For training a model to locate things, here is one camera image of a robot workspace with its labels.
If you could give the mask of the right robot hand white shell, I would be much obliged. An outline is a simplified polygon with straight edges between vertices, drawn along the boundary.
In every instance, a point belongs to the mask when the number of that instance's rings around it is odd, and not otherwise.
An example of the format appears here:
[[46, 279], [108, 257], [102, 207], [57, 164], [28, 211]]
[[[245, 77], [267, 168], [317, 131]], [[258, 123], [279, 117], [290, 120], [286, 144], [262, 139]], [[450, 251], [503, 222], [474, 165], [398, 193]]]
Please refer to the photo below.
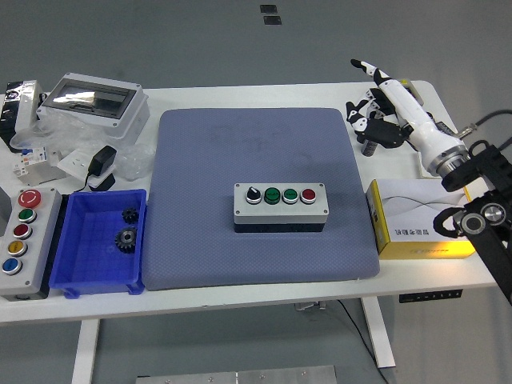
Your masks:
[[352, 59], [350, 63], [376, 84], [357, 104], [346, 103], [346, 120], [358, 140], [387, 149], [408, 142], [420, 153], [422, 166], [433, 176], [444, 177], [469, 160], [462, 140], [440, 131], [398, 80], [368, 62]]

